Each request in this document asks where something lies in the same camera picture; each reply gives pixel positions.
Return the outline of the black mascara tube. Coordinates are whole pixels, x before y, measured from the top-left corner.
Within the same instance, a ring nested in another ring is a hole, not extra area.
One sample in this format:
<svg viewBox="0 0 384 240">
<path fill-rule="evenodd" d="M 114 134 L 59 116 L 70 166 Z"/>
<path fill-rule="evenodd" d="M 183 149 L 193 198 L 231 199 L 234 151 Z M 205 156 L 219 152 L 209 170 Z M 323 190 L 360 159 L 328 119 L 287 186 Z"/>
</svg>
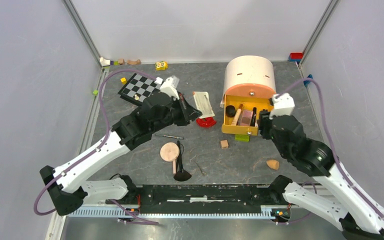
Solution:
<svg viewBox="0 0 384 240">
<path fill-rule="evenodd" d="M 251 121 L 250 121 L 250 126 L 255 127 L 257 122 L 257 108 L 253 107 L 252 109 L 252 116 L 251 116 Z"/>
</svg>

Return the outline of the red plastic arch toy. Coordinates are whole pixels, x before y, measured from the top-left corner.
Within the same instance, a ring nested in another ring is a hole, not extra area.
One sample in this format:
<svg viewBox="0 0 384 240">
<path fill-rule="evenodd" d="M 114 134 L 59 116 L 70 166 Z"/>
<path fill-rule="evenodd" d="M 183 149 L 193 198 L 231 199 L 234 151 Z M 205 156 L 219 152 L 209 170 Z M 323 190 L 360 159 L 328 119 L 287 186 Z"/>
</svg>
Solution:
<svg viewBox="0 0 384 240">
<path fill-rule="evenodd" d="M 197 118 L 195 122 L 201 128 L 211 128 L 217 123 L 213 117 Z"/>
</svg>

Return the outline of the pink blush palette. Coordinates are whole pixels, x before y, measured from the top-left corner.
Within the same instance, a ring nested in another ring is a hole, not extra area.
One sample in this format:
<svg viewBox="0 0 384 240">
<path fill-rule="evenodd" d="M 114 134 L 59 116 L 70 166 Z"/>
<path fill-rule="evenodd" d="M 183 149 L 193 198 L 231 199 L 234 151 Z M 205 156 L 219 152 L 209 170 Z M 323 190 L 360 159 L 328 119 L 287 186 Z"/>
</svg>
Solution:
<svg viewBox="0 0 384 240">
<path fill-rule="evenodd" d="M 238 121 L 240 126 L 250 126 L 254 112 L 251 110 L 243 110 Z"/>
</svg>

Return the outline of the beige concealer tube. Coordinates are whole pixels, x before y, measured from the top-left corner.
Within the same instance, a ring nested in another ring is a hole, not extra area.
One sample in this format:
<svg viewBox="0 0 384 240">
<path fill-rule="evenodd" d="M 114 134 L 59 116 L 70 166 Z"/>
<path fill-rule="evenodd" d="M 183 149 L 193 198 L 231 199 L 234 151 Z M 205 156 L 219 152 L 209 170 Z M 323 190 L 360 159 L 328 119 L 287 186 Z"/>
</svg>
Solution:
<svg viewBox="0 0 384 240">
<path fill-rule="evenodd" d="M 233 120 L 232 120 L 232 122 L 231 122 L 231 124 L 230 124 L 231 126 L 237 126 L 237 125 L 238 125 L 239 117 L 240 117 L 240 115 L 241 115 L 241 113 L 242 113 L 243 106 L 244 106 L 244 105 L 241 103 L 241 104 L 238 106 L 238 108 L 236 109 L 235 115 L 234 115 Z"/>
</svg>

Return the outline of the small black round jar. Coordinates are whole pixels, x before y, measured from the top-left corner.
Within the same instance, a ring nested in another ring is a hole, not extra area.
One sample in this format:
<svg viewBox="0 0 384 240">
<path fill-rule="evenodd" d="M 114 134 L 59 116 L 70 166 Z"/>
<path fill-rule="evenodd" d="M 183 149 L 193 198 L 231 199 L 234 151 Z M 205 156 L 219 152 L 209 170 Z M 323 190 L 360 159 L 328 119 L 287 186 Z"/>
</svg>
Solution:
<svg viewBox="0 0 384 240">
<path fill-rule="evenodd" d="M 227 105 L 225 107 L 225 115 L 228 118 L 234 118 L 236 115 L 236 108 L 233 105 Z"/>
</svg>

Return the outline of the round pink powder compact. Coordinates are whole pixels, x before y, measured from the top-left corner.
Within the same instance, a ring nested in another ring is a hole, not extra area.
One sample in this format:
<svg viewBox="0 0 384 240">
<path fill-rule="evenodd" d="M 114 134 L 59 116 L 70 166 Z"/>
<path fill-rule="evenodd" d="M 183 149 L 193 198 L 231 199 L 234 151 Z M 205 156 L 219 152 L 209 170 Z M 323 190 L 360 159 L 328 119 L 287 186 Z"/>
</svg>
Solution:
<svg viewBox="0 0 384 240">
<path fill-rule="evenodd" d="M 160 157 L 166 162 L 174 162 L 180 155 L 180 148 L 174 142 L 164 144 L 160 149 Z"/>
</svg>

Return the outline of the round drawer organizer box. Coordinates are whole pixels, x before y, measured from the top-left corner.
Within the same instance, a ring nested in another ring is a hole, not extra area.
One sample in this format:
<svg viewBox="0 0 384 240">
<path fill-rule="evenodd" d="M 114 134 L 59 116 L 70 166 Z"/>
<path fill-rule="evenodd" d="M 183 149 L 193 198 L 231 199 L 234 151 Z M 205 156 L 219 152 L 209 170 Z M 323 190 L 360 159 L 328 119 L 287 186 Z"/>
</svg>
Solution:
<svg viewBox="0 0 384 240">
<path fill-rule="evenodd" d="M 224 111 L 221 132 L 232 135 L 256 136 L 260 111 L 273 107 L 269 103 L 276 93 L 274 66 L 270 60 L 262 56 L 243 55 L 232 59 L 225 68 L 222 100 L 220 106 Z M 225 115 L 225 108 L 232 105 L 236 108 L 243 104 L 243 110 L 253 111 L 257 108 L 255 126 L 231 125 L 233 117 Z"/>
</svg>

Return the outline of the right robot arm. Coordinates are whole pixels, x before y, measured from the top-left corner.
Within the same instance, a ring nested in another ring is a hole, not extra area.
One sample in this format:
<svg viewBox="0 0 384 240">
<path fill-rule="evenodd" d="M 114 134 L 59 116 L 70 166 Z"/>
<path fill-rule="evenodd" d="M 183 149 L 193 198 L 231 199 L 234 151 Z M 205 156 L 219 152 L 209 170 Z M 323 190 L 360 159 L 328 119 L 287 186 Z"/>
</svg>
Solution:
<svg viewBox="0 0 384 240">
<path fill-rule="evenodd" d="M 370 197 L 346 171 L 332 149 L 308 138 L 302 124 L 292 115 L 295 108 L 288 94 L 269 99 L 271 111 L 259 114 L 259 130 L 271 140 L 280 156 L 298 171 L 324 186 L 334 200 L 326 199 L 283 175 L 269 186 L 269 199 L 286 201 L 331 223 L 348 240 L 384 240 L 384 207 Z"/>
</svg>

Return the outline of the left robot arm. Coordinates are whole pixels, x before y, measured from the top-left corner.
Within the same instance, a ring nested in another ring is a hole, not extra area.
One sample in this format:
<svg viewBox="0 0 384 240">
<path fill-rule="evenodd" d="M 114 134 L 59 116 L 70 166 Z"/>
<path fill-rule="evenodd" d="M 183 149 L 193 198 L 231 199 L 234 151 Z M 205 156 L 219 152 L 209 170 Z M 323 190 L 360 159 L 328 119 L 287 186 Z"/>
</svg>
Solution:
<svg viewBox="0 0 384 240">
<path fill-rule="evenodd" d="M 75 212 L 83 204 L 105 200 L 133 203 L 137 190 L 126 177 L 100 181 L 89 178 L 116 158 L 150 141 L 154 133 L 171 125 L 187 126 L 202 115 L 177 91 L 179 81 L 176 76 L 168 77 L 159 91 L 112 127 L 108 126 L 105 136 L 77 157 L 58 167 L 44 166 L 39 174 L 45 187 L 34 202 L 34 212 L 44 215 L 38 210 L 38 203 L 45 192 L 60 216 Z"/>
</svg>

